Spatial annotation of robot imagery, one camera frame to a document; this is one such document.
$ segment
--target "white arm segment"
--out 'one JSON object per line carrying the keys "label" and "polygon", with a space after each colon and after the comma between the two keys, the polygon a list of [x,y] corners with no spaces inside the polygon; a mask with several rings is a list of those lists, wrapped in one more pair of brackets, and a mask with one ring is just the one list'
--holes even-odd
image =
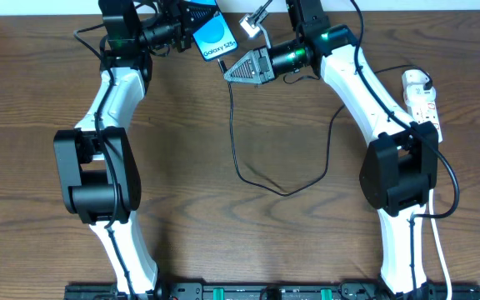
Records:
{"label": "white arm segment", "polygon": [[[144,82],[140,71],[133,70],[130,67],[113,67],[111,70],[115,77],[115,85],[112,87],[103,107],[100,127],[101,129],[110,126],[125,128],[127,132],[134,110],[146,94]],[[101,79],[101,87],[90,110],[75,128],[81,128],[85,132],[96,131],[94,113],[98,110],[99,103],[103,100],[110,84],[110,76],[107,71],[102,72]],[[104,156],[102,154],[97,155],[93,159],[103,160]],[[108,231],[104,228],[105,225],[107,225],[107,221],[96,222],[95,225],[90,225],[90,228],[97,234],[107,251],[108,258],[116,273],[117,290],[129,294],[127,279],[114,251],[113,242],[108,236]],[[137,212],[131,212],[126,224],[116,221],[111,229],[114,231],[122,260],[129,271],[134,292],[144,294],[153,290],[157,283],[157,264],[149,256],[138,224]]]}
{"label": "white arm segment", "polygon": [[[387,114],[375,101],[355,72],[353,54],[355,47],[347,45],[332,51],[322,59],[321,76],[325,83],[340,96],[349,112],[357,122],[368,145],[378,139],[379,133],[392,135],[403,130],[394,121],[388,121]],[[362,73],[375,93],[394,111],[395,116],[404,123],[413,120],[388,94],[372,69],[366,63],[363,50],[359,49],[358,61]],[[384,210],[377,213],[381,219],[383,260],[381,276],[387,286],[395,293],[408,293],[413,290],[413,278],[410,268],[410,224],[408,219],[413,213],[423,213],[425,206],[415,205],[399,212],[397,217],[389,216]],[[426,277],[422,266],[422,219],[415,220],[414,257],[416,284],[425,283]]]}
{"label": "white arm segment", "polygon": [[[90,228],[97,234],[105,250],[107,250],[108,258],[116,273],[117,290],[128,295],[127,279],[114,252],[108,231],[104,228],[107,223],[108,221],[96,222],[96,225],[90,225]],[[157,283],[157,264],[149,256],[140,225],[138,224],[137,212],[131,212],[129,222],[126,224],[116,221],[112,225],[112,230],[114,231],[114,237],[123,262],[129,271],[134,292],[136,294],[145,294],[147,291],[154,290]]]}

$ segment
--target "wooden table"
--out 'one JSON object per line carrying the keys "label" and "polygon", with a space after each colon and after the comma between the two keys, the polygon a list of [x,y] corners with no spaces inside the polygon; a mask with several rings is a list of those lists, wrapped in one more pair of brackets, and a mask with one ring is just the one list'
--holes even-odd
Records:
{"label": "wooden table", "polygon": [[[355,13],[330,14],[358,31]],[[228,16],[240,43],[240,15]],[[372,68],[416,63],[437,89],[445,153],[462,187],[457,212],[438,223],[454,282],[480,284],[480,12],[368,12],[363,44]],[[0,17],[0,298],[60,299],[70,282],[112,282],[101,243],[62,201],[53,136],[72,128],[98,91],[98,61],[72,31],[91,17]],[[266,21],[275,42],[293,37],[288,15]],[[86,37],[96,43],[102,32]],[[401,99],[401,71],[380,75]],[[330,87],[281,80],[235,86],[237,154],[246,178],[285,191],[323,170],[328,122],[342,101]],[[362,134],[343,112],[327,176],[293,197],[241,182],[228,136],[228,90],[197,49],[154,59],[153,80],[129,133],[142,178],[140,223],[164,273],[209,282],[329,282],[375,278],[382,263],[378,215],[358,172]],[[453,190],[439,168],[437,211]],[[424,267],[443,281],[429,221]]]}

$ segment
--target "blue circle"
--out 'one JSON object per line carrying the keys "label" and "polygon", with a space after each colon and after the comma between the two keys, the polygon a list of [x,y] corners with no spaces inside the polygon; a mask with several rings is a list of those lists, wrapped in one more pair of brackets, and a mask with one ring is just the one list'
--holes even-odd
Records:
{"label": "blue circle", "polygon": [[197,34],[201,34],[201,38],[205,43],[217,43],[222,40],[224,33],[225,28],[223,28],[223,24],[220,20],[213,18],[201,27]]}

